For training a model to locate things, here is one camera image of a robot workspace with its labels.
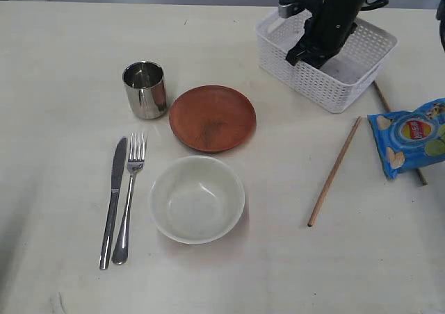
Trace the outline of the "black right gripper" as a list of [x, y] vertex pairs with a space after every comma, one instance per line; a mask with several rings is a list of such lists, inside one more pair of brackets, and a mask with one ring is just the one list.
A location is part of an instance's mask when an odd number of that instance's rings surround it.
[[337, 55], [355, 30], [355, 18], [366, 0], [323, 0], [321, 7], [305, 22], [305, 32], [288, 50], [286, 61], [299, 61], [319, 68]]

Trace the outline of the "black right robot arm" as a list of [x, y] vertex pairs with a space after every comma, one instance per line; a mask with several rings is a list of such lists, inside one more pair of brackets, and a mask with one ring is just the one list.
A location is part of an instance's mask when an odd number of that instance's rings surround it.
[[[335, 57], [347, 39], [357, 28], [356, 18], [360, 12], [386, 6], [389, 0], [279, 0], [278, 13], [288, 19], [309, 12], [303, 23], [303, 34], [288, 50], [286, 61], [291, 65], [305, 62], [320, 68]], [[439, 21], [439, 39], [444, 43], [444, 0], [436, 0], [436, 19]], [[400, 7], [419, 8], [424, 0], [398, 0]]]

